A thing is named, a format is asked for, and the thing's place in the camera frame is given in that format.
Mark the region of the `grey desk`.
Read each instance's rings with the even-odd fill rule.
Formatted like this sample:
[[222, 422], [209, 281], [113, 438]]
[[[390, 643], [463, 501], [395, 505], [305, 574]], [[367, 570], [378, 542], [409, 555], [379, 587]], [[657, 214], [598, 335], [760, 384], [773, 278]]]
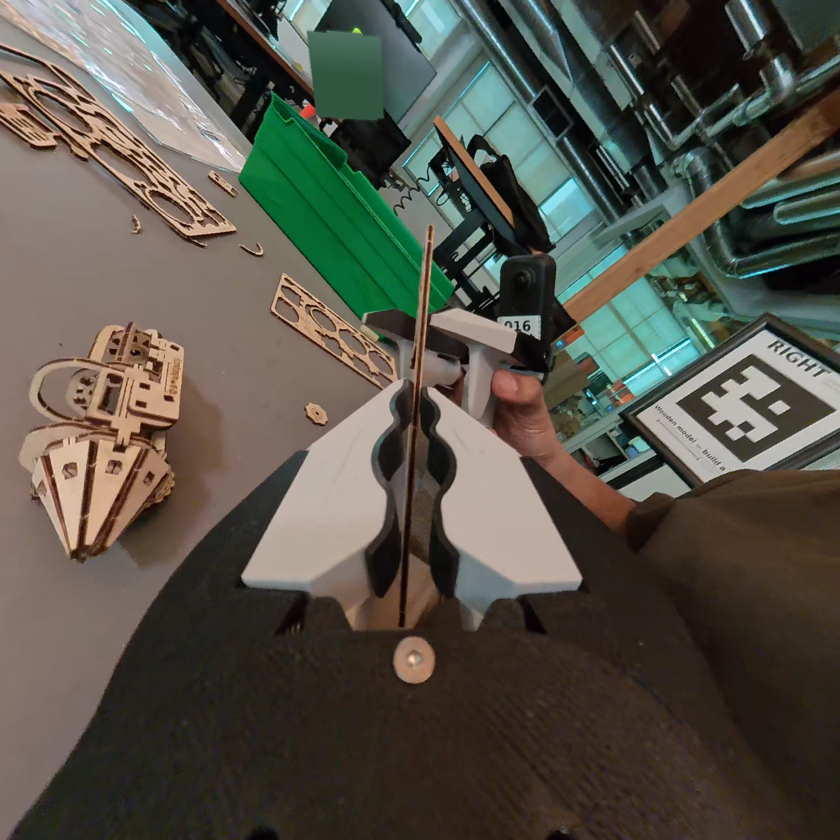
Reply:
[[[174, 569], [319, 436], [304, 406], [339, 421], [375, 391], [270, 314], [288, 274], [358, 322], [288, 237], [249, 195], [210, 183], [209, 166], [156, 150], [236, 235], [186, 243], [95, 163], [2, 130], [2, 838], [67, 759]], [[238, 246], [256, 243], [262, 258]], [[45, 421], [28, 388], [42, 364], [85, 355], [102, 327], [127, 322], [185, 350], [182, 413], [167, 446], [175, 488], [110, 551], [76, 563], [18, 463], [25, 436]]]

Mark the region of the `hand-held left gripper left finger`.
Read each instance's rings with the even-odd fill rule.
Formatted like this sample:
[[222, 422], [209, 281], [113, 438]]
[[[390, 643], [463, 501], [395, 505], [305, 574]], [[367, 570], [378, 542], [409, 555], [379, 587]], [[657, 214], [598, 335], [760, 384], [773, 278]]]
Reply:
[[398, 381], [301, 454], [244, 585], [331, 597], [345, 612], [396, 585], [396, 625], [407, 626], [404, 433], [412, 415], [413, 383]]

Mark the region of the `wooden top table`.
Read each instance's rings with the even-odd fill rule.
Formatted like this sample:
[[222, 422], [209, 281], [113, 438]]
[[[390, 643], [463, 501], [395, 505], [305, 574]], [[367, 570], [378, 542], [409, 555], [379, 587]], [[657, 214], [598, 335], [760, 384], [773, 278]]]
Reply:
[[515, 214], [442, 117], [435, 117], [434, 129], [442, 146], [432, 160], [432, 170], [452, 203], [462, 207], [465, 197], [469, 209], [462, 209], [461, 222], [435, 246], [433, 259], [455, 283], [455, 290], [467, 295], [468, 310], [479, 311], [488, 308], [495, 295], [473, 283], [466, 274], [468, 264], [494, 244], [494, 237], [509, 245], [516, 256], [527, 250], [516, 239]]

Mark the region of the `person's right hand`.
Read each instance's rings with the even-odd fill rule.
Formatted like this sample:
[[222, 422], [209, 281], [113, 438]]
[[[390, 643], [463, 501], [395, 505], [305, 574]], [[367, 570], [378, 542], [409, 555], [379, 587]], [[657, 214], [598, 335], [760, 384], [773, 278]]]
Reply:
[[570, 459], [554, 432], [540, 382], [532, 375], [497, 370], [490, 381], [496, 402], [490, 430], [523, 457], [549, 472]]

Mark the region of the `silver ventilation ducts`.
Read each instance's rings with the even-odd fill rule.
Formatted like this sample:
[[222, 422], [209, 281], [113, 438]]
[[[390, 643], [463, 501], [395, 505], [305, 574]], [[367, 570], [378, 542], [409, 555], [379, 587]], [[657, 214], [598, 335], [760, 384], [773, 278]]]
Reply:
[[[610, 222], [684, 183], [686, 200], [838, 86], [838, 2], [457, 2], [494, 63], [562, 142], [591, 134]], [[838, 131], [650, 273], [713, 270], [838, 293]]]

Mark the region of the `flat clear plastic sleeve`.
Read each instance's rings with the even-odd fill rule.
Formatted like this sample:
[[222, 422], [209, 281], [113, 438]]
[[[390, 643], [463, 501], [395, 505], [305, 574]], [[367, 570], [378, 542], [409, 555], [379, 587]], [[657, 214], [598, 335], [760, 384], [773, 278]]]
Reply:
[[240, 172], [246, 155], [190, 96], [160, 56], [165, 42], [143, 33], [116, 2], [29, 2], [33, 26], [94, 77], [166, 148], [215, 169]]

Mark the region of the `black monitor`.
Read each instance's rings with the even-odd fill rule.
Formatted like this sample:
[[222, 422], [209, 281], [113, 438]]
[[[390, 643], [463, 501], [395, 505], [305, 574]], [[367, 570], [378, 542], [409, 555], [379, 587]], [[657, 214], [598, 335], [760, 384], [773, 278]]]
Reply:
[[399, 123], [436, 77], [421, 50], [422, 37], [398, 2], [333, 1], [315, 31], [378, 38], [383, 68], [384, 112]]

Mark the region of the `wooden sheet with oval cutouts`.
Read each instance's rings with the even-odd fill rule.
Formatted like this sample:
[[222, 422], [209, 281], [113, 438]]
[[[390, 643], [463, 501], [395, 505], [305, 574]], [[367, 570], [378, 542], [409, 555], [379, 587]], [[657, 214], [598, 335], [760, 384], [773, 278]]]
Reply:
[[278, 281], [272, 315], [380, 389], [397, 380], [393, 357], [288, 274]]

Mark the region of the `person's right forearm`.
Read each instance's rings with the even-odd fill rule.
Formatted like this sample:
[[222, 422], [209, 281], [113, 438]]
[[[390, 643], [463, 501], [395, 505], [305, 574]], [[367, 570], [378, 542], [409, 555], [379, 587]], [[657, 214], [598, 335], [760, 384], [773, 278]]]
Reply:
[[627, 534], [627, 521], [636, 507], [634, 500], [594, 476], [561, 446], [530, 458], [610, 530]]

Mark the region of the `wooden parts sheet with slots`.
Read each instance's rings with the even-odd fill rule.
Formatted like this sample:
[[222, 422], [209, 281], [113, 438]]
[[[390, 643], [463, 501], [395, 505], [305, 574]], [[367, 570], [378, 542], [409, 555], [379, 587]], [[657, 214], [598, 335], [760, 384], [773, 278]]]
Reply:
[[423, 262], [418, 287], [418, 304], [413, 340], [413, 391], [411, 400], [410, 422], [407, 428], [405, 458], [405, 489], [403, 504], [403, 523], [401, 537], [400, 587], [398, 596], [398, 627], [407, 628], [407, 590], [410, 562], [410, 541], [413, 526], [413, 495], [417, 465], [417, 439], [421, 417], [423, 396], [424, 355], [427, 339], [428, 306], [432, 287], [434, 263], [434, 226], [427, 226], [423, 246]]

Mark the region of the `green storage bin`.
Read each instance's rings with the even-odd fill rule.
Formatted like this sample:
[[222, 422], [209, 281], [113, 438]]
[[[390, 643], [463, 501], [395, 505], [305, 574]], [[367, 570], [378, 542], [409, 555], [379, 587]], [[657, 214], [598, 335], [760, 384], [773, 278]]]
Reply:
[[423, 246], [347, 154], [275, 93], [238, 179], [357, 316], [417, 314]]

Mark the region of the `black framed marker sign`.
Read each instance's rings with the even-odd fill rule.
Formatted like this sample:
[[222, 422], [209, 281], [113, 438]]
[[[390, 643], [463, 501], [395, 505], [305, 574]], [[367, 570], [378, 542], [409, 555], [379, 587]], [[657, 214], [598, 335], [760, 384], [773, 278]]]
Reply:
[[621, 411], [691, 488], [838, 452], [839, 357], [766, 313]]

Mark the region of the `wooden grid piece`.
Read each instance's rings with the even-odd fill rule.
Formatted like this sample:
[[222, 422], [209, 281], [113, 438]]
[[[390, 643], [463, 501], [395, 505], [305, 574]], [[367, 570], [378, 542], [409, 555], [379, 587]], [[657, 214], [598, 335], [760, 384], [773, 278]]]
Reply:
[[23, 104], [1, 103], [1, 124], [35, 150], [54, 150], [56, 134]]

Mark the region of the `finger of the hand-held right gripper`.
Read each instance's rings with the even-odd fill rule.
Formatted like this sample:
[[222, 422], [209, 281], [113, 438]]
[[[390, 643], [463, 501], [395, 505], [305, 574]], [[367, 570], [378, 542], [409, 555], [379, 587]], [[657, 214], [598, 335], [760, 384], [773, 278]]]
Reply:
[[395, 351], [397, 377], [415, 382], [415, 318], [400, 309], [369, 311], [363, 315], [362, 324]]
[[512, 352], [518, 334], [503, 324], [463, 309], [436, 312], [430, 324], [467, 347], [468, 363], [460, 406], [482, 426], [490, 428], [496, 405], [491, 380], [501, 364], [517, 363]]

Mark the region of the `black backpack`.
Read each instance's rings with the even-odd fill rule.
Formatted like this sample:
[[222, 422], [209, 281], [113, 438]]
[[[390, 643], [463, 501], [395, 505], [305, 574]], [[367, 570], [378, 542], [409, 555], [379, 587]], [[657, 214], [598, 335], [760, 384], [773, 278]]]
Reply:
[[505, 238], [495, 229], [493, 244], [497, 252], [505, 257], [529, 253], [549, 254], [553, 248], [546, 224], [540, 216], [536, 203], [519, 183], [506, 154], [498, 152], [482, 135], [474, 135], [467, 151], [472, 158], [478, 151], [490, 155], [491, 161], [479, 168], [508, 205], [513, 215], [513, 239]]

